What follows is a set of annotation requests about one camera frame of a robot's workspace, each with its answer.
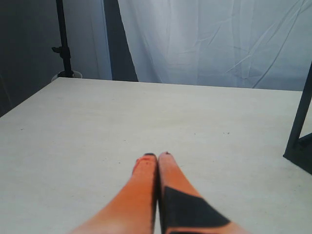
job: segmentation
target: white backdrop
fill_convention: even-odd
[[[312,0],[118,0],[139,81],[302,90]]]

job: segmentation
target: gray wall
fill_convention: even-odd
[[[102,0],[64,0],[73,70],[84,78],[111,79]],[[0,104],[16,106],[63,70],[52,52],[60,46],[54,0],[2,0],[0,3]]]

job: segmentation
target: white curtain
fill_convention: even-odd
[[[312,0],[118,0],[139,81],[302,90]]]

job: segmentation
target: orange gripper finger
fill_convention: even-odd
[[[248,234],[211,207],[166,152],[158,159],[163,234]]]
[[[114,199],[71,234],[152,234],[156,211],[157,158],[145,154]]]

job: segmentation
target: table surface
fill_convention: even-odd
[[[300,96],[59,78],[0,118],[1,233],[68,232],[163,151],[247,230],[310,233],[312,176],[282,157]]]

